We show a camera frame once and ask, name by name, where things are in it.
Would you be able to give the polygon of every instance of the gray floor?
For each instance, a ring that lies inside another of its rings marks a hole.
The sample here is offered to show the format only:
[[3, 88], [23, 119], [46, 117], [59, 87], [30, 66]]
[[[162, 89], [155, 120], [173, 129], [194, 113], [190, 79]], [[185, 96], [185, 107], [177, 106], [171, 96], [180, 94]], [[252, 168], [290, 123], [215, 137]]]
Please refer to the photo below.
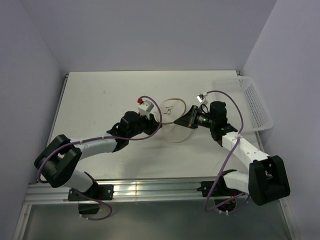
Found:
[[32, 207], [25, 240], [287, 240], [289, 231], [278, 201], [252, 201], [229, 216], [205, 212], [204, 201], [113, 203], [102, 221], [79, 218], [78, 206]]

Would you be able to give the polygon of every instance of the black mounting bracket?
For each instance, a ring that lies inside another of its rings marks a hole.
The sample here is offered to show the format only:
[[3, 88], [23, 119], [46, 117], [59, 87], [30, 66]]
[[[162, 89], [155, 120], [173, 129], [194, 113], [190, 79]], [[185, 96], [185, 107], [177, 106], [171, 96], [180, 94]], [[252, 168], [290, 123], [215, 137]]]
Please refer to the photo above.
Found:
[[[97, 194], [95, 196], [90, 196], [92, 199], [102, 200], [102, 201], [110, 201], [114, 195], [114, 186], [112, 184], [99, 184], [97, 186]], [[87, 199], [79, 196], [72, 189], [68, 194], [68, 201], [70, 202], [79, 202], [79, 201], [87, 201]]]
[[[231, 173], [231, 172], [235, 172], [237, 170], [235, 169], [230, 169], [230, 170], [226, 170], [222, 173], [222, 176], [219, 178], [212, 194], [211, 197], [225, 197], [225, 196], [232, 196], [232, 195], [238, 195], [241, 193], [241, 191], [236, 190], [236, 189], [230, 189], [227, 188], [225, 180], [223, 178], [224, 175]], [[201, 182], [201, 187], [197, 188], [196, 190], [198, 192], [202, 193], [202, 197], [206, 198], [209, 194], [209, 191], [212, 187], [212, 185], [214, 184], [215, 181], [202, 181]]]
[[[112, 184], [101, 184], [96, 185], [96, 191], [94, 196], [90, 196], [92, 199], [101, 200], [101, 201], [109, 201], [112, 200], [114, 195], [114, 186]], [[79, 202], [79, 201], [87, 201], [87, 199], [79, 196], [72, 189], [68, 194], [68, 201], [70, 202]], [[100, 209], [99, 203], [79, 203], [78, 212], [81, 215], [95, 215], [98, 213]]]

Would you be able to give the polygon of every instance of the tabletop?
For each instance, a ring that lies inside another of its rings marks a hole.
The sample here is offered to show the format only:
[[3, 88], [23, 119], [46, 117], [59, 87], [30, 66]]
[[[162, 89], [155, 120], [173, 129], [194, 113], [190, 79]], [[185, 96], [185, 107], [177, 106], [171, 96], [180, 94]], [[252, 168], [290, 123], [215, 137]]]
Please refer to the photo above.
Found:
[[[211, 90], [214, 78], [236, 75], [234, 70], [71, 72], [51, 139], [59, 134], [73, 139], [101, 136], [125, 112], [137, 112], [137, 99], [142, 95], [152, 97], [157, 103], [181, 98], [187, 106], [196, 105], [196, 95]], [[213, 100], [214, 96], [209, 95], [208, 101]], [[243, 136], [259, 147], [254, 132]], [[167, 142], [158, 132], [147, 140], [130, 142], [121, 151], [85, 158], [76, 168], [95, 179], [213, 177], [227, 154], [211, 138], [208, 129], [199, 127], [183, 142]], [[230, 158], [227, 169], [248, 172], [235, 156]]]

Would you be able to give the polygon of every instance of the lavender wall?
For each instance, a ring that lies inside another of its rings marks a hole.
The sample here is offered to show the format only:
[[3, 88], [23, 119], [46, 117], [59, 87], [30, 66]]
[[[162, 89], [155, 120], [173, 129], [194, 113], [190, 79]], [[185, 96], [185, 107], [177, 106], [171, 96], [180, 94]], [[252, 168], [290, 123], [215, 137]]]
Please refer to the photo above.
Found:
[[276, 0], [21, 0], [66, 71], [241, 70]]
[[0, 239], [12, 239], [45, 147], [62, 73], [18, 0], [0, 1]]
[[280, 155], [303, 239], [320, 236], [320, 1], [278, 0], [243, 74], [260, 85], [274, 119], [262, 134]]

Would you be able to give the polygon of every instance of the perforated basket side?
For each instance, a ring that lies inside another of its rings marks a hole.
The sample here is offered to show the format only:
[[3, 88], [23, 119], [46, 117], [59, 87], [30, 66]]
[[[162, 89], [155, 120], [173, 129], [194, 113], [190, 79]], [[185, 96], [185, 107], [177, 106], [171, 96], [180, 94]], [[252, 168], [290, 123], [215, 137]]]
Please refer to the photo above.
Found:
[[[237, 103], [244, 120], [243, 132], [254, 132], [272, 128], [273, 120], [254, 80], [247, 76], [216, 78], [212, 81], [214, 90], [229, 94]], [[233, 103], [220, 93], [215, 100], [227, 104], [230, 124], [240, 128], [240, 117]]]
[[254, 128], [264, 128], [270, 121], [253, 84], [244, 91]]

